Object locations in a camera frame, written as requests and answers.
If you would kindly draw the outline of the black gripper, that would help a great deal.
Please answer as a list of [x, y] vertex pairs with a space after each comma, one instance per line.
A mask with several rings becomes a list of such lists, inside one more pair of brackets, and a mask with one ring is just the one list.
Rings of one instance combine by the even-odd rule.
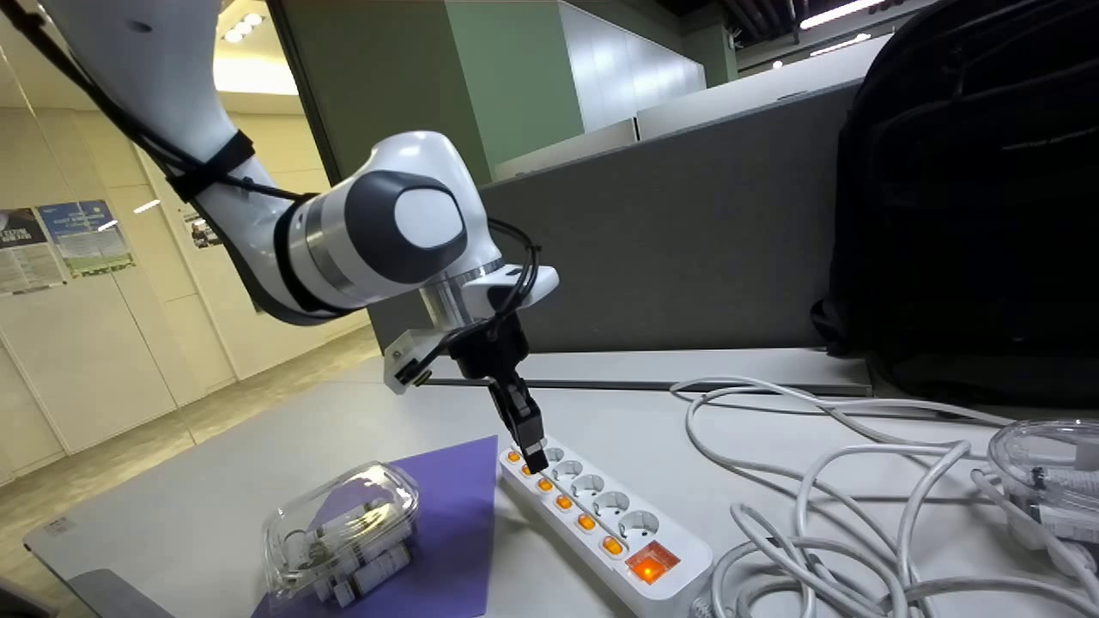
[[529, 341], [527, 341], [522, 324], [514, 317], [507, 317], [500, 324], [469, 326], [450, 344], [450, 356], [456, 361], [462, 376], [500, 382], [498, 385], [500, 419], [506, 419], [514, 447], [522, 449], [527, 467], [531, 472], [539, 472], [551, 467], [544, 415], [539, 415], [539, 405], [531, 403], [529, 389], [522, 382], [514, 382], [527, 353], [529, 353]]

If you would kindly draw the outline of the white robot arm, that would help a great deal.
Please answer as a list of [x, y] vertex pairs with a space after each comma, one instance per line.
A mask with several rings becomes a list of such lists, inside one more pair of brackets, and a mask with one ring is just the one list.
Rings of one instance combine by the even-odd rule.
[[385, 345], [388, 382], [405, 389], [454, 356], [519, 455], [546, 462], [519, 311], [555, 272], [500, 253], [512, 225], [483, 208], [445, 134], [393, 134], [340, 181], [284, 189], [217, 92], [220, 0], [4, 0], [4, 12], [209, 223], [261, 311], [317, 326], [421, 295], [429, 326]]

